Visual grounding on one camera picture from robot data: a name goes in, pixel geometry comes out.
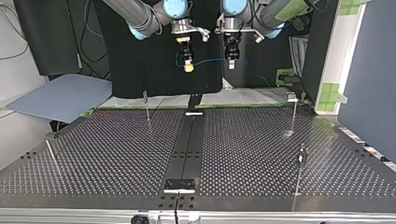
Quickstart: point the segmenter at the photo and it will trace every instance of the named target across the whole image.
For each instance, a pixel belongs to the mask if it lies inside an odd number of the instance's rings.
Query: black panel
[[[330,0],[325,13],[315,12],[305,55],[303,83],[308,95],[317,98],[323,67],[332,37],[339,0]]]
[[[146,1],[154,5],[155,1]],[[162,35],[152,35],[143,41],[130,33],[125,20],[101,1],[94,1],[106,41],[112,71],[113,94],[120,98],[217,92],[221,89],[221,64],[203,63],[186,74],[176,67],[179,45],[171,35],[171,26]],[[213,31],[218,16],[219,1],[194,1],[191,17],[195,25]],[[220,57],[219,39],[211,36],[207,43],[200,34],[193,35],[195,61]]]
[[[367,4],[352,59],[339,120],[353,133],[396,161],[396,1]]]
[[[234,87],[257,88],[267,87],[264,77],[271,86],[276,84],[278,69],[292,68],[289,36],[296,32],[293,27],[286,28],[274,39],[265,39],[260,44],[255,42],[253,34],[243,34],[239,44],[240,62],[234,70],[224,63],[224,76]]]
[[[78,53],[65,0],[15,0],[41,76],[76,73]]]

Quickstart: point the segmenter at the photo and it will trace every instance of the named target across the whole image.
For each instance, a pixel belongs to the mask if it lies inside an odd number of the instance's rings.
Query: perforated metal table
[[[96,111],[0,171],[0,207],[396,213],[396,174],[310,109],[184,112]]]

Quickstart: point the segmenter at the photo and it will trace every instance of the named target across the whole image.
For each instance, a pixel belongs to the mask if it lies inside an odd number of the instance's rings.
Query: black wire
[[[239,27],[239,31],[238,33],[235,35],[235,37],[233,38],[233,40],[230,43],[225,43],[226,47],[230,46],[231,44],[235,43],[236,40],[240,37],[240,35],[242,34],[242,28],[244,28],[245,23],[242,22],[241,26]]]
[[[300,76],[300,74],[299,74],[299,72],[297,70],[297,62],[296,62],[296,58],[294,57],[294,48],[292,46],[291,46],[291,58],[293,59],[294,64],[296,66],[296,75],[300,79],[301,86],[303,87],[304,91],[309,96],[309,98],[311,98],[311,100],[315,103],[315,100],[309,95],[308,91],[306,90],[306,87],[305,87],[305,85],[303,83],[303,79],[301,78],[301,76]]]
[[[0,58],[0,60],[7,60],[7,59],[17,58],[17,57],[21,56],[22,54],[24,54],[28,49],[29,49],[29,44],[26,44],[26,48],[21,53],[18,53],[18,54],[9,56],[9,57]]]
[[[177,215],[177,204],[178,204],[178,195],[177,195],[177,200],[176,200],[176,206],[175,206],[175,223],[178,224],[178,215]]]
[[[88,23],[88,18],[90,17],[90,12],[91,12],[91,5],[92,5],[92,0],[88,0],[88,6],[85,8],[85,16],[86,18],[84,18],[84,28],[82,29],[82,33],[81,33],[81,39],[79,40],[79,47],[81,48],[81,53],[82,55],[84,55],[85,58],[87,58],[88,61],[90,61],[91,63],[99,63],[100,61],[102,61],[106,56],[107,53],[105,53],[104,55],[102,55],[101,57],[99,57],[98,59],[91,59],[84,51],[83,48],[83,42],[84,42],[84,36],[85,33],[87,31],[87,23]]]
[[[70,4],[69,4],[69,1],[68,1],[68,0],[66,0],[66,4],[67,4],[67,9],[68,9],[68,11],[69,11],[70,21],[71,21],[71,23],[72,23],[72,30],[73,30],[74,38],[75,38],[75,41],[76,41],[76,43],[77,43],[78,40],[77,40],[77,38],[76,38],[76,36],[77,36],[77,34],[76,34],[76,29],[75,29],[75,26],[74,26],[74,23],[73,23],[73,17],[71,16]],[[80,50],[79,47],[77,47],[77,52],[78,52],[79,54],[82,53],[82,51]],[[102,76],[99,75],[98,72],[96,72],[96,71],[91,67],[91,65],[90,65],[89,63],[85,62],[84,59],[83,59],[82,57],[79,57],[79,58],[80,58],[81,62],[82,62],[83,64],[85,64],[85,65],[90,69],[90,73],[88,74],[88,76],[91,77],[92,74],[96,74],[96,75],[99,76],[100,78],[103,78]],[[82,68],[78,71],[78,73],[81,74],[81,72],[82,72],[83,70],[84,70],[84,67],[82,67]]]

